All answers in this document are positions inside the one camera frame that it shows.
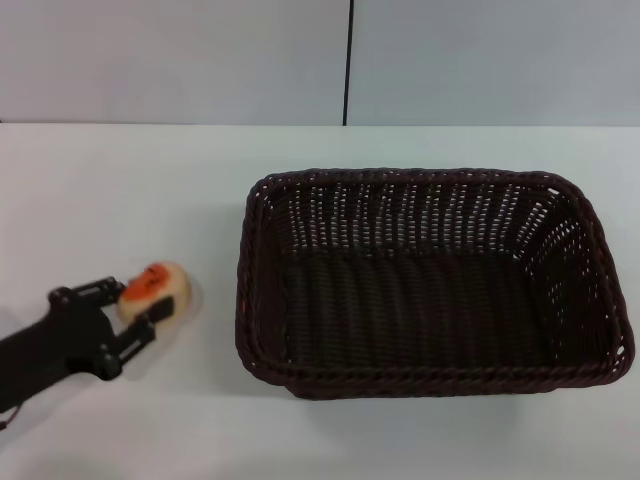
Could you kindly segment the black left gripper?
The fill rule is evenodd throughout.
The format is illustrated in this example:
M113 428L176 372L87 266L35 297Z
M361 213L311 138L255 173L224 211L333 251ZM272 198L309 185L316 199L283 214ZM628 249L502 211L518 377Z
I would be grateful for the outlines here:
M112 276L57 288L48 295L49 310L42 319L2 339L1 411L76 373L112 380L154 342L158 325L175 315L174 298L119 299L124 290ZM115 334L103 308L117 301L124 329Z

